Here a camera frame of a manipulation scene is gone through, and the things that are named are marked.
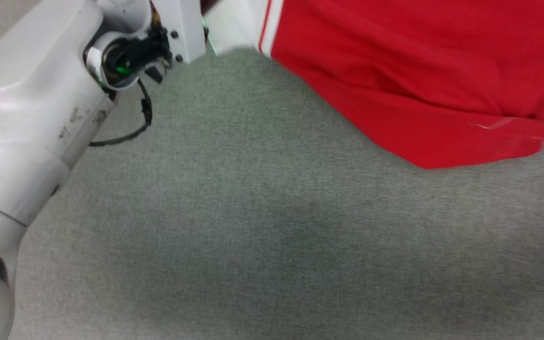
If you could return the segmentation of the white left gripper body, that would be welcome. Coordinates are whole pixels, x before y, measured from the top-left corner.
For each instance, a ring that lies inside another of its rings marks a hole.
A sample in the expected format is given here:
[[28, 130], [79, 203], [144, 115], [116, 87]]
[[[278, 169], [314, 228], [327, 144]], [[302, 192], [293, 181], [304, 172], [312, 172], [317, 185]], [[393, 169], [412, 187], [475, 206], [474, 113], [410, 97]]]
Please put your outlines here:
[[190, 64], [206, 54], [199, 0], [153, 0], [160, 22], [169, 31], [170, 51], [177, 62]]

